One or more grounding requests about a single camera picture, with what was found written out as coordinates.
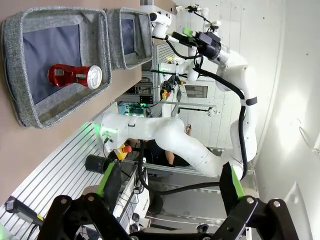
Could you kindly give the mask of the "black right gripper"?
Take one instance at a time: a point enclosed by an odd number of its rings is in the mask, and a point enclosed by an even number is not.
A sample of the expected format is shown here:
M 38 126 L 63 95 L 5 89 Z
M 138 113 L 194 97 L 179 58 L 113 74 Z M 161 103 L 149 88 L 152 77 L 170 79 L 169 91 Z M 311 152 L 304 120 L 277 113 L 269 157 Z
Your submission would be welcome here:
M 221 39 L 212 32 L 198 32 L 189 28 L 183 29 L 183 34 L 174 31 L 172 37 L 186 47 L 196 47 L 198 52 L 213 60 L 221 51 Z

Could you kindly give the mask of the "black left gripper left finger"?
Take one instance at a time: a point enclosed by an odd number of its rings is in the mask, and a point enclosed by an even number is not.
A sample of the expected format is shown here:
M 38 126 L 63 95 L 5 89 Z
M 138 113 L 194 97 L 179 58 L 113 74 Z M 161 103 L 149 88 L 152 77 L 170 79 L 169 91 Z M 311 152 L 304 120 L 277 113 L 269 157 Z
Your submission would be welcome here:
M 115 161 L 108 165 L 97 190 L 77 199 L 68 195 L 55 197 L 37 238 L 82 240 L 80 228 L 93 225 L 103 240 L 129 240 L 130 236 L 113 215 L 121 186 L 121 164 Z

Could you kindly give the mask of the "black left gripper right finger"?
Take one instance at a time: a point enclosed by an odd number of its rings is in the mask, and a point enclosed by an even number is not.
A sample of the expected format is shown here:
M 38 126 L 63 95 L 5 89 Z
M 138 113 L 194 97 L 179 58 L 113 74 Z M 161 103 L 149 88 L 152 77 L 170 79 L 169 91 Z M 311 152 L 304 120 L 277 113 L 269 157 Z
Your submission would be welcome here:
M 219 189 L 227 217 L 213 240 L 238 240 L 246 228 L 256 229 L 262 240 L 299 238 L 285 201 L 276 198 L 265 203 L 246 195 L 229 163 L 223 165 Z

